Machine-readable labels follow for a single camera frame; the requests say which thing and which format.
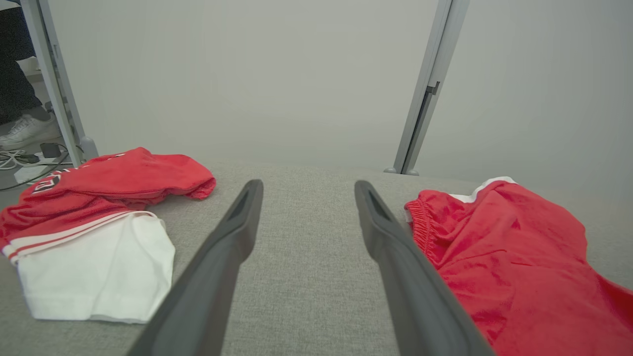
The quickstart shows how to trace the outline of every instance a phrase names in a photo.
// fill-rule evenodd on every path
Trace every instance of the white wall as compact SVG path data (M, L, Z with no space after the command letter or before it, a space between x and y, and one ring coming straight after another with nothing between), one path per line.
M421 175L633 198L633 1L472 0Z
M393 165L437 0L50 1L85 132L218 160Z

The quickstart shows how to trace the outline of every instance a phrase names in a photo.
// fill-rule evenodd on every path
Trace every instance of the black pants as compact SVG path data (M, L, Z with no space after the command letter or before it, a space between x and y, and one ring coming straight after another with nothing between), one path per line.
M22 8L0 11L0 124L41 106L16 61L35 56Z

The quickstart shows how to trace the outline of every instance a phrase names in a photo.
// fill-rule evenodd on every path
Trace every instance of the gray sock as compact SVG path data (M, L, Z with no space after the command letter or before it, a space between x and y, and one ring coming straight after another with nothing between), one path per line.
M29 114L33 118L36 118L40 121L48 121L51 118L50 114L48 114L46 110L41 106L36 106L35 108L28 110L22 110L22 115L24 114Z

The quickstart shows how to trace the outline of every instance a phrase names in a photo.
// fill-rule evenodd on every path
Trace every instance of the gray fabric surface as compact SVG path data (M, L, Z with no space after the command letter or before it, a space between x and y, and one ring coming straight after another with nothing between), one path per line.
M397 355L379 271L362 242L354 182L370 181L403 225L403 206L420 190L470 194L480 184L362 170L207 166L218 179L207 200L171 197L151 210L165 220L176 247L176 279L243 185L263 180L258 236L240 269L224 355ZM587 226L590 262L597 270L633 286L625 256L633 239L625 214L614 220L578 197L551 196ZM124 355L142 330L34 320L6 259L0 260L0 283L2 355Z

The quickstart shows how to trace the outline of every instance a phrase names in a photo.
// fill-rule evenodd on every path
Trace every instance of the shoe sole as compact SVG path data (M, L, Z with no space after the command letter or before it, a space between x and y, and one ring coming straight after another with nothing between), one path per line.
M56 139L57 137L61 137L61 134L58 134L56 132L45 132L36 136L33 136L29 139L26 139L24 141L20 141L18 143L14 143L14 144L5 144L2 146L2 148L5 151L12 151L14 149L20 149L23 148L25 146L28 146L29 144L32 143L36 143L37 141L45 141L45 140L50 140L50 139Z

